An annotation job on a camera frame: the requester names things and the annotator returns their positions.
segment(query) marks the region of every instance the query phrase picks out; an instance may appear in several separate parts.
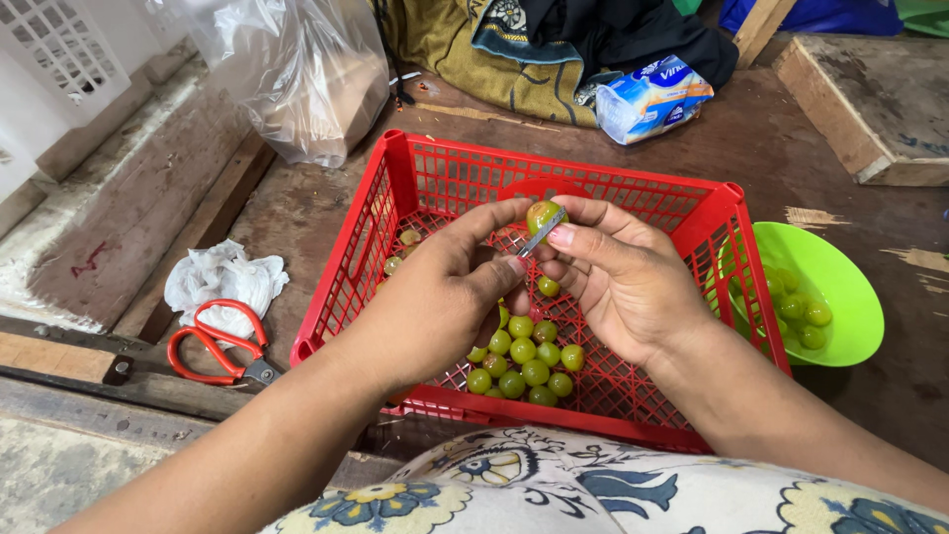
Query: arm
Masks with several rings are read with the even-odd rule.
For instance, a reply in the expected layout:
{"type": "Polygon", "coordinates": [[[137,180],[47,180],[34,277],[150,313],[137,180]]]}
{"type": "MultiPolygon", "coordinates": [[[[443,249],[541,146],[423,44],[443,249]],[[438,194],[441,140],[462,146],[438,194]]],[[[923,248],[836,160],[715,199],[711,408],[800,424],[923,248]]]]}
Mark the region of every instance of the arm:
{"type": "Polygon", "coordinates": [[[644,367],[721,455],[795,467],[949,511],[949,475],[887,444],[789,379],[719,322],[660,230],[603,201],[555,197],[541,269],[593,332],[644,367]]]}
{"type": "Polygon", "coordinates": [[[256,532],[314,500],[383,400],[525,315],[523,260],[480,246],[530,200],[472,210],[425,240],[342,333],[234,416],[58,532],[256,532]]]}

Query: concrete floor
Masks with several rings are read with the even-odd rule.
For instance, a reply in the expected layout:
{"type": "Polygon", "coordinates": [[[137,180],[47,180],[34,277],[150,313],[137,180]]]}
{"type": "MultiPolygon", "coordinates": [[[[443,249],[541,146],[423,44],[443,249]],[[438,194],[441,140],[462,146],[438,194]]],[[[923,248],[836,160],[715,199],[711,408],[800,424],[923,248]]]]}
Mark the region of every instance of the concrete floor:
{"type": "Polygon", "coordinates": [[[0,416],[0,532],[46,532],[167,454],[0,416]]]}

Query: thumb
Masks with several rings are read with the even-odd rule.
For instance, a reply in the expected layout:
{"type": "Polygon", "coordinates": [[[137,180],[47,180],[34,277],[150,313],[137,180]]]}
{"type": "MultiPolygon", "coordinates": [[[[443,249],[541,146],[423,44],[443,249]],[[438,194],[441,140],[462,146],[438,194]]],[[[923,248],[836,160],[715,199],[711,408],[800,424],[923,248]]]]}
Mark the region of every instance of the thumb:
{"type": "Polygon", "coordinates": [[[588,261],[611,276],[639,270],[648,259],[646,249],[624,243],[597,228],[562,222],[547,235],[547,243],[568,256],[588,261]]]}
{"type": "Polygon", "coordinates": [[[517,284],[524,283],[528,261],[517,256],[502,256],[485,261],[465,277],[475,293],[488,302],[506,295],[517,284]]]}

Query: hand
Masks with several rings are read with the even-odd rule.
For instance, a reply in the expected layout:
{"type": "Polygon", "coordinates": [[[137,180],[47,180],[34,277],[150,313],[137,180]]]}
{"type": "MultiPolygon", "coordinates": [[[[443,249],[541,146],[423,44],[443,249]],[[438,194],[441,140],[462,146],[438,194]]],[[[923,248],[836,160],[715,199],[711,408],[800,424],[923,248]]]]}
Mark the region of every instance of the hand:
{"type": "Polygon", "coordinates": [[[645,366],[657,353],[717,323],[672,240],[603,200],[559,196],[570,220],[534,256],[541,271],[577,301],[590,329],[627,362],[645,366]]]}
{"type": "Polygon", "coordinates": [[[433,234],[330,345],[343,342],[347,365],[374,373],[391,392],[432,378],[473,346],[487,347],[501,320],[499,298],[512,315],[530,310],[528,263],[480,243],[524,220],[530,205],[483,204],[433,234]]]}

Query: crumpled tissue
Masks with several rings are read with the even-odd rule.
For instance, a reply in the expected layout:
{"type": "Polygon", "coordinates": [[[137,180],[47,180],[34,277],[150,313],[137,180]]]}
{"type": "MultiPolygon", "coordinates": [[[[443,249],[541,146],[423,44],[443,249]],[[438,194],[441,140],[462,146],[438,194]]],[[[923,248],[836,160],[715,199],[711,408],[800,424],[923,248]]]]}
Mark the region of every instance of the crumpled tissue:
{"type": "MultiPolygon", "coordinates": [[[[244,245],[227,239],[206,250],[188,251],[165,281],[165,302],[184,312],[182,326],[194,325],[197,308],[214,298],[239,300],[263,317],[289,280],[282,257],[247,260],[244,245]]],[[[212,306],[201,312],[201,321],[245,339],[253,334],[251,321],[235,308],[212,306]]]]}

